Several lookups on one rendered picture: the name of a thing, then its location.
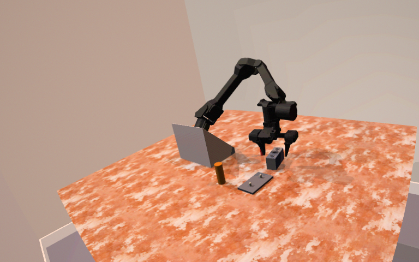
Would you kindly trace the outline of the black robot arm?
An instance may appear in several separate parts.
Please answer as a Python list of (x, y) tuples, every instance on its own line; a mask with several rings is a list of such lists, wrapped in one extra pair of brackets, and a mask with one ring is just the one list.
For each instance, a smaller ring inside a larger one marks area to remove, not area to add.
[[(256, 68), (255, 68), (256, 67)], [(257, 106), (262, 106), (264, 119), (294, 121), (297, 117), (297, 104), (295, 101), (286, 102), (286, 94), (276, 84), (267, 66), (260, 59), (241, 58), (235, 65), (234, 74), (217, 96), (206, 102), (196, 113), (197, 121), (195, 127), (209, 130), (210, 125), (214, 125), (216, 120), (220, 118), (224, 112), (223, 105), (230, 98), (233, 91), (239, 86), (242, 80), (249, 78), (251, 75), (260, 74), (264, 84), (265, 92), (271, 101), (265, 99), (260, 100)], [(205, 117), (203, 117), (203, 115)], [(279, 137), (278, 129), (275, 125), (266, 127), (261, 130), (258, 135), (261, 144), (271, 144), (273, 140)]]

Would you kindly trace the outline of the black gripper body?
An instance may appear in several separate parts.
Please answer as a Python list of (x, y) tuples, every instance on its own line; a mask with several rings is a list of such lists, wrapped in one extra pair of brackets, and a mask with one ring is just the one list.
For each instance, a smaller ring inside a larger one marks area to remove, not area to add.
[[(278, 138), (284, 138), (284, 141), (294, 143), (298, 138), (298, 131), (296, 130), (288, 130), (286, 133), (280, 133), (281, 128), (279, 126), (280, 119), (277, 118), (275, 120), (266, 120), (264, 119), (263, 126), (271, 127), (275, 125), (279, 132)], [(262, 129), (254, 129), (251, 131), (248, 135), (249, 141), (259, 141), (258, 135), (261, 132)]]

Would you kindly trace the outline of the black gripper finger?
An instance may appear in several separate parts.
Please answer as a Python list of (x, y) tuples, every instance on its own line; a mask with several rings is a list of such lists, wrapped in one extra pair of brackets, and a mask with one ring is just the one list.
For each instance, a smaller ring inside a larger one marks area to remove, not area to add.
[(265, 155), (265, 147), (266, 147), (265, 143), (261, 144), (260, 141), (252, 141), (252, 142), (256, 143), (259, 146), (262, 153)]
[(289, 151), (289, 148), (290, 148), (290, 145), (291, 145), (292, 143), (290, 143), (290, 142), (284, 142), (284, 145), (285, 145), (285, 157), (287, 157), (287, 155), (288, 155), (288, 151)]

